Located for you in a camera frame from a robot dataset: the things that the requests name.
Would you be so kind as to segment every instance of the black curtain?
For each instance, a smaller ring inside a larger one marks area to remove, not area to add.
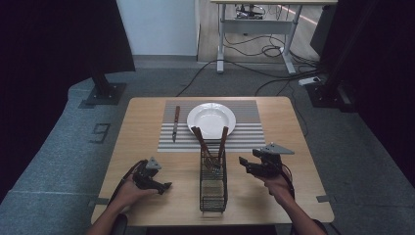
[[[336,88],[341,80],[352,85],[357,111],[415,186],[412,5],[340,0],[322,60],[328,85]]]
[[[91,71],[135,71],[116,0],[0,2],[0,199]]]

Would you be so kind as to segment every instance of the wooden table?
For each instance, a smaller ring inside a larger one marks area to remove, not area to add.
[[[132,165],[151,156],[161,164],[158,182],[172,182],[163,195],[140,201],[127,213],[130,226],[238,225],[291,223],[284,210],[268,195],[263,183],[245,172],[238,157],[260,163],[252,153],[227,153],[229,199],[224,213],[199,209],[199,153],[158,153],[161,122],[167,100],[256,100],[266,143],[275,142],[293,150],[282,156],[293,173],[296,200],[313,218],[334,220],[320,177],[304,140],[292,104],[285,97],[180,97],[133,98],[116,140],[100,198],[110,198],[119,180]],[[97,205],[94,222],[106,206]]]
[[[299,24],[302,5],[335,5],[338,0],[210,0],[221,5],[219,15],[219,45],[217,49],[217,72],[223,73],[224,48],[223,38],[226,32],[250,34],[285,34],[287,39],[284,47],[280,48],[281,55],[289,73],[296,73],[293,66],[290,47]],[[225,16],[227,4],[260,4],[260,5],[299,5],[292,22],[266,20],[227,19]]]

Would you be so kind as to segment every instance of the wire utensil holder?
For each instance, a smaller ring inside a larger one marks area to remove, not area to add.
[[[210,156],[201,150],[200,209],[202,212],[224,212],[228,202],[226,151],[219,154],[219,144],[208,144]],[[208,158],[220,164],[220,168],[207,167]]]

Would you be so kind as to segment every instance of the gray floor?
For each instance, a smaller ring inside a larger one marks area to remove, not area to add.
[[[109,74],[127,88],[117,106],[80,109],[91,79],[69,90],[65,111],[45,144],[0,206],[1,234],[83,234],[97,198],[129,99],[175,96],[204,64],[194,61],[137,60],[137,72]],[[286,75],[284,66],[249,67]],[[233,65],[217,74],[207,66],[182,96],[253,96],[273,77]],[[286,82],[258,93],[275,96]],[[293,80],[280,93],[291,98],[308,147],[342,234],[415,234],[415,190],[358,114],[312,108],[304,87]],[[109,123],[109,134],[94,134]],[[326,224],[330,234],[335,230]],[[288,234],[289,225],[276,226]],[[129,228],[128,234],[144,234]]]

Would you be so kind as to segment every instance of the knife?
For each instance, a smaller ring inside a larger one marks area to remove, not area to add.
[[[180,106],[176,106],[176,113],[174,115],[174,126],[173,126],[173,143],[176,143],[177,136],[177,125],[179,123]]]

